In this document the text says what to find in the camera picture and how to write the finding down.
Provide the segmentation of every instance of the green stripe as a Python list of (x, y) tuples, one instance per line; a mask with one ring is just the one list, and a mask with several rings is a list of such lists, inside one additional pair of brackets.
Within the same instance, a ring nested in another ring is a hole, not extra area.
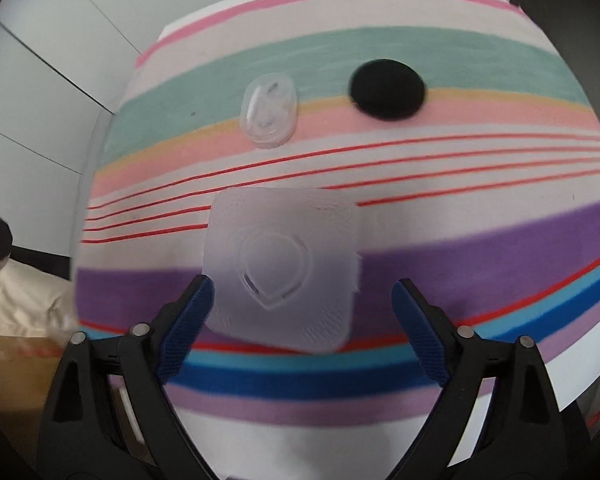
[(139, 95), (114, 118), (101, 164), (236, 118), (244, 90), (257, 76), (289, 74), (299, 99), (305, 102), (346, 95), (352, 72), (378, 58), (410, 65), (429, 88), (525, 92), (587, 104), (564, 61), (533, 46), (430, 27), (338, 30), (226, 56)]

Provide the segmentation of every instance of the small clear plastic container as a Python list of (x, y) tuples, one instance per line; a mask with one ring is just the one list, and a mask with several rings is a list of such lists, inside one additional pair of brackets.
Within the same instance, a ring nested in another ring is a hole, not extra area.
[(331, 352), (349, 338), (358, 290), (358, 208), (326, 189), (227, 189), (211, 206), (206, 325), (253, 343)]
[(260, 148), (287, 142), (296, 129), (298, 96), (285, 74), (260, 76), (247, 86), (240, 111), (240, 127)]

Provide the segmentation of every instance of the silver screw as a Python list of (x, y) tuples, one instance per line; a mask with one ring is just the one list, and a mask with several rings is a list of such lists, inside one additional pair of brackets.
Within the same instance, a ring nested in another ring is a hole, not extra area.
[(138, 323), (137, 325), (133, 326), (131, 333), (133, 335), (137, 335), (138, 337), (147, 335), (149, 333), (149, 325), (147, 325), (147, 323)]
[(536, 343), (528, 335), (521, 335), (520, 336), (520, 344), (525, 348), (531, 348)]
[(458, 327), (458, 335), (465, 339), (471, 339), (474, 336), (474, 329), (468, 325), (461, 325)]
[(69, 339), (69, 341), (71, 341), (71, 344), (73, 345), (79, 345), (85, 339), (87, 339), (87, 335), (84, 332), (76, 332), (71, 336), (71, 339)]

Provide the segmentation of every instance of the brown surface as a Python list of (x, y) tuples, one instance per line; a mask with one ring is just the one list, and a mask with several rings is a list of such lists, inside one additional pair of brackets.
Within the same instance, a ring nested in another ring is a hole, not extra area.
[(60, 354), (43, 338), (0, 336), (0, 428), (30, 463)]

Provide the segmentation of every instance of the blue gripper pad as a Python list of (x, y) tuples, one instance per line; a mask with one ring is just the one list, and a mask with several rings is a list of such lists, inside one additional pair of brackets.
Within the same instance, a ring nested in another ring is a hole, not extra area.
[(402, 282), (397, 282), (394, 285), (391, 291), (391, 301), (395, 317), (397, 317), (404, 333), (409, 337), (409, 342), (418, 356), (424, 373), (429, 379), (436, 381), (440, 386), (444, 386), (451, 378), (446, 366), (445, 345), (430, 323), (429, 318)]
[(198, 337), (206, 316), (214, 305), (214, 283), (211, 278), (203, 276), (198, 288), (193, 291), (187, 289), (175, 305), (180, 301), (185, 303), (184, 307), (181, 306), (181, 311), (159, 345), (160, 361), (156, 374), (162, 384), (180, 372), (191, 345)]

